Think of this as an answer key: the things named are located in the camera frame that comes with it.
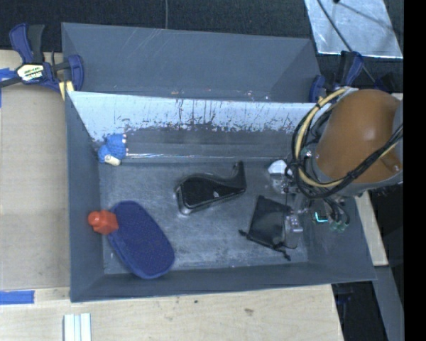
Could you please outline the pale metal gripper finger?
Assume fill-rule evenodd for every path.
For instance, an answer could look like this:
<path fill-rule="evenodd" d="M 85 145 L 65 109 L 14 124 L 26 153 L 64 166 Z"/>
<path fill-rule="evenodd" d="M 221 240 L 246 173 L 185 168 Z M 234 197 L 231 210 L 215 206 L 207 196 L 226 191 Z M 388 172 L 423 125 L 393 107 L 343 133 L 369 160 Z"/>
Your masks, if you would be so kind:
<path fill-rule="evenodd" d="M 285 246 L 295 249 L 303 235 L 303 227 L 296 215 L 288 215 L 285 218 Z"/>

